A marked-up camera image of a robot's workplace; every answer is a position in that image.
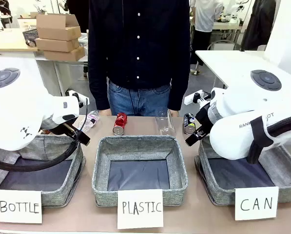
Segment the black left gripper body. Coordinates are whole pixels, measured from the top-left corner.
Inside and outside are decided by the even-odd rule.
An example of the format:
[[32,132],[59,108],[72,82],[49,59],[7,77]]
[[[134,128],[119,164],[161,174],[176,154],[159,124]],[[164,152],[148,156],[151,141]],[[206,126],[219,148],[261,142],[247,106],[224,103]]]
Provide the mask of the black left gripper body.
[[59,134],[66,135],[73,140],[78,140],[79,138],[79,130],[68,123],[63,123],[59,125]]

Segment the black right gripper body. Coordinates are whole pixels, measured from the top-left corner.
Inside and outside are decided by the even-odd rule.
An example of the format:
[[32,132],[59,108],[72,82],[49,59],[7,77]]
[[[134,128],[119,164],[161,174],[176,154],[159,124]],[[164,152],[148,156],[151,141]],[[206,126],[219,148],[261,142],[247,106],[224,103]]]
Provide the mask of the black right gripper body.
[[209,106],[203,106],[195,116],[195,119],[199,122],[200,126],[197,128],[199,133],[209,134],[213,127],[212,122],[208,117]]

